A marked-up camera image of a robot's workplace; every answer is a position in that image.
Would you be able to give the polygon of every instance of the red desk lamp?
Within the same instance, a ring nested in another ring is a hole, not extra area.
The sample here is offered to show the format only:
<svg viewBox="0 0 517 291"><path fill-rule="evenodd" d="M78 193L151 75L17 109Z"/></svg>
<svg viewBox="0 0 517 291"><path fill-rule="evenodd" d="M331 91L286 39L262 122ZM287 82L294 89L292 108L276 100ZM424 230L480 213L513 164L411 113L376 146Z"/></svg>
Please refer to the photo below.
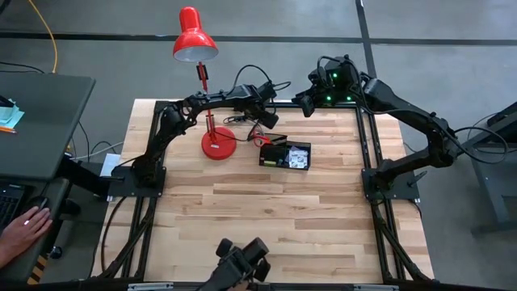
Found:
<svg viewBox="0 0 517 291"><path fill-rule="evenodd" d="M184 7L179 12L181 24L181 36L174 43L173 56L178 61L197 62L198 74L203 90L208 93L206 67L201 61L214 58L219 50L213 41L201 27L200 13L194 7ZM213 114L208 110L207 132L201 139L201 147L204 154L211 159L221 160L228 158L237 148L235 135L226 127L216 127Z"/></svg>

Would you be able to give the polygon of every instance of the yellow cable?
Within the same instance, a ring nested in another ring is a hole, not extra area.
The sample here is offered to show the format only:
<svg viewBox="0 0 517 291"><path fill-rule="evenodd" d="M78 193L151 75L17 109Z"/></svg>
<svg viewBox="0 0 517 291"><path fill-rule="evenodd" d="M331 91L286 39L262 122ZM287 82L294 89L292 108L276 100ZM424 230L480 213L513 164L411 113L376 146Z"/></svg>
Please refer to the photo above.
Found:
<svg viewBox="0 0 517 291"><path fill-rule="evenodd" d="M50 27L48 27L47 22L45 21L43 16L41 16L41 13L38 10L38 7L36 7L36 5L34 5L32 0L28 0L28 1L29 1L29 3L31 3L31 6L32 6L32 8L34 8L34 11L40 17L41 22L43 23L43 25L47 28L47 32L50 35L50 39L52 40L52 44L54 45L54 68L52 69L52 73L55 74L56 73L56 69L57 69L57 45L56 45L56 40L54 40L54 35L52 34L52 31L50 30Z"/></svg>

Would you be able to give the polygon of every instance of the small box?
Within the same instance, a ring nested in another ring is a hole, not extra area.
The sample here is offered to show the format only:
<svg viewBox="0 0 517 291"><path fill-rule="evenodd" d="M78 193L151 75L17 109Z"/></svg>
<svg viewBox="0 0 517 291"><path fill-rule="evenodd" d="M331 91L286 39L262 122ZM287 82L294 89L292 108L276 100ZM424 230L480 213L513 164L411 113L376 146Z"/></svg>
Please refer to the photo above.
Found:
<svg viewBox="0 0 517 291"><path fill-rule="evenodd" d="M258 164L265 167L282 167L295 170L310 168L311 144L308 142L287 141L287 136L266 134L271 144L260 148Z"/></svg>

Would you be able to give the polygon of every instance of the computer mouse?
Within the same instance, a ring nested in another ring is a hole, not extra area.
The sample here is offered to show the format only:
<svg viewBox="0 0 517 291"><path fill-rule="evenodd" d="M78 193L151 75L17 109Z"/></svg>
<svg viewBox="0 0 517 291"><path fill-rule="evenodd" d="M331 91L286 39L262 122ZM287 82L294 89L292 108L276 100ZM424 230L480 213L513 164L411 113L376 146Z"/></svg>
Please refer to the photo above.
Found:
<svg viewBox="0 0 517 291"><path fill-rule="evenodd" d="M26 213L29 209L31 209L34 206L38 206L39 209L45 208L48 204L48 198L43 196L36 196L29 199L24 207L22 213Z"/></svg>

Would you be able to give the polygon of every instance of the lamp shade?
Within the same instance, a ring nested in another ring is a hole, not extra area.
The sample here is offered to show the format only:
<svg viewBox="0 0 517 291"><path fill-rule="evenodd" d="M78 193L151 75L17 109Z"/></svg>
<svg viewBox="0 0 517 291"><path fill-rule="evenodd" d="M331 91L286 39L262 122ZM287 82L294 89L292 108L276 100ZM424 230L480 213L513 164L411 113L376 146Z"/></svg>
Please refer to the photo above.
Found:
<svg viewBox="0 0 517 291"><path fill-rule="evenodd" d="M214 58L219 50L201 27L200 13L194 7L184 7L179 12L181 36L174 43L173 56L178 61L197 62Z"/></svg>

